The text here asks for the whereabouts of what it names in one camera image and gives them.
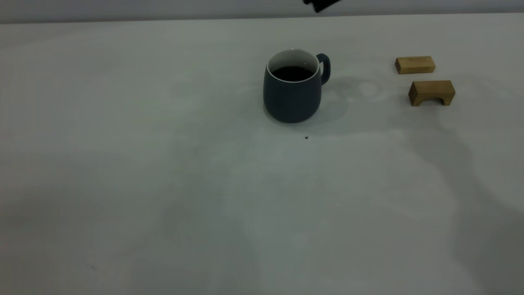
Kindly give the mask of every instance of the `mug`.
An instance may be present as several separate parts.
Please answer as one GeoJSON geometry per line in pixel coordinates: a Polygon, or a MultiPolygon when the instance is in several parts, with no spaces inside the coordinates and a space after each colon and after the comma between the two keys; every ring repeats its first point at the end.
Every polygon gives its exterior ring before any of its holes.
{"type": "Polygon", "coordinates": [[[330,77],[331,64],[325,54],[317,56],[301,49],[281,51],[270,58],[264,76],[264,105],[283,123],[298,123],[319,108],[322,85],[330,77]],[[324,73],[320,74],[320,63],[324,73]]]}

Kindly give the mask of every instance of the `wooden arch block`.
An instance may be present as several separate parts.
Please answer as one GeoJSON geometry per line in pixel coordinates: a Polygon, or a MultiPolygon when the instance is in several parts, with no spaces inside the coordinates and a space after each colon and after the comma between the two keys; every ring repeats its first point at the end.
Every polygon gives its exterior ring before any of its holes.
{"type": "Polygon", "coordinates": [[[426,99],[441,99],[449,106],[455,97],[455,88],[451,81],[415,81],[409,90],[411,105],[418,107],[426,99]]]}

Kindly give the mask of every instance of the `white wall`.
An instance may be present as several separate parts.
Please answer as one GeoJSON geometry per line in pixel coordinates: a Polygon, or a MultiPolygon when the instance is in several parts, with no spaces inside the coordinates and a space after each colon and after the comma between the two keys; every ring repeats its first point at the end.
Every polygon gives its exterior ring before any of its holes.
{"type": "MultiPolygon", "coordinates": [[[[342,0],[321,15],[524,11],[522,0],[342,0]]],[[[1,0],[0,23],[315,15],[302,0],[1,0]]]]}

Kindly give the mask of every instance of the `white mug rim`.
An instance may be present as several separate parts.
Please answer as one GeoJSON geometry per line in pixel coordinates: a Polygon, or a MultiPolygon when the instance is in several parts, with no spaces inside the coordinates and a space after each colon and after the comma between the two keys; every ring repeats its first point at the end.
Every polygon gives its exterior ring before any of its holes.
{"type": "Polygon", "coordinates": [[[308,51],[306,51],[306,50],[304,50],[304,49],[295,49],[295,48],[291,48],[291,49],[282,50],[282,51],[279,51],[279,52],[273,54],[273,56],[271,56],[271,58],[269,59],[269,61],[268,61],[267,64],[266,64],[266,70],[267,70],[267,72],[268,72],[268,73],[269,73],[273,78],[275,78],[275,79],[277,79],[277,80],[279,80],[279,81],[282,81],[282,82],[285,82],[285,83],[302,83],[302,82],[306,82],[306,81],[312,79],[313,77],[315,77],[315,76],[317,75],[317,73],[318,73],[319,70],[320,70],[320,62],[319,62],[319,59],[318,59],[315,55],[309,53],[308,51]],[[314,60],[316,60],[316,71],[315,71],[315,73],[314,73],[311,77],[309,77],[308,79],[306,79],[306,80],[296,81],[296,82],[293,82],[293,81],[285,81],[285,80],[282,80],[282,79],[279,79],[279,78],[275,77],[275,76],[273,75],[273,73],[269,70],[269,63],[271,62],[271,60],[272,60],[275,56],[277,56],[277,55],[279,55],[279,54],[281,54],[281,53],[283,53],[283,52],[288,52],[288,51],[301,51],[301,52],[304,52],[304,53],[309,54],[310,56],[312,56],[312,57],[314,58],[314,60]]]}

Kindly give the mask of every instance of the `rectangular wooden block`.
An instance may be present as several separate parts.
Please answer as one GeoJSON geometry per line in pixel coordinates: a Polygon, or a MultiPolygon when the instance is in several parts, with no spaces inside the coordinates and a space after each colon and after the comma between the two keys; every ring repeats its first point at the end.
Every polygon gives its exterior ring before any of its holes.
{"type": "Polygon", "coordinates": [[[399,74],[407,73],[433,73],[435,63],[431,56],[399,57],[395,61],[399,74]]]}
{"type": "Polygon", "coordinates": [[[415,81],[409,90],[411,105],[417,107],[426,99],[441,99],[449,106],[455,97],[455,88],[451,81],[415,81]]]}

